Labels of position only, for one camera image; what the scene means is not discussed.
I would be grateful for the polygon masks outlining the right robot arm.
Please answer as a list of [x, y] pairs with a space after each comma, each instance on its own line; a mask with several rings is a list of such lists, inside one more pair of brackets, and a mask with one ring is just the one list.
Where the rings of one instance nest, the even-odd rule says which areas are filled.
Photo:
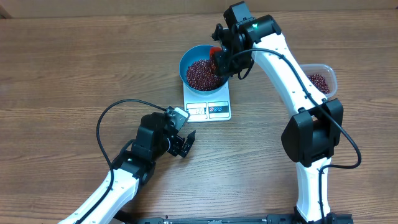
[[221, 45], [213, 54], [216, 74], [231, 77], [258, 64], [289, 112], [281, 141], [297, 170], [296, 222], [335, 222], [336, 215], [328, 204], [327, 177], [340, 141], [343, 105], [339, 100], [328, 100], [310, 83], [272, 16], [255, 18], [249, 12], [225, 12], [223, 17], [227, 26], [217, 24], [211, 35]]

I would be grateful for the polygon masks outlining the red scoop blue handle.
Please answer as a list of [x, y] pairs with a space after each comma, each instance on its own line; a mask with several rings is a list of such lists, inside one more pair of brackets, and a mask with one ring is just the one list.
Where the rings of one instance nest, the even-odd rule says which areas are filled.
[[215, 53], [222, 51], [223, 50], [220, 47], [212, 47], [210, 49], [210, 68], [213, 73], [216, 73], [217, 69]]

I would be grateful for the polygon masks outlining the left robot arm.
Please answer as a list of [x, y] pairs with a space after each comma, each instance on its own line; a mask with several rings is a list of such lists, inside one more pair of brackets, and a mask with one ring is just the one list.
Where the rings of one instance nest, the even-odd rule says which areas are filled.
[[189, 113], [180, 108], [143, 116], [136, 138], [123, 146], [102, 184], [61, 223], [111, 223], [120, 209], [148, 183], [159, 157], [165, 152], [187, 156], [195, 132], [186, 139], [178, 136], [178, 132], [189, 117]]

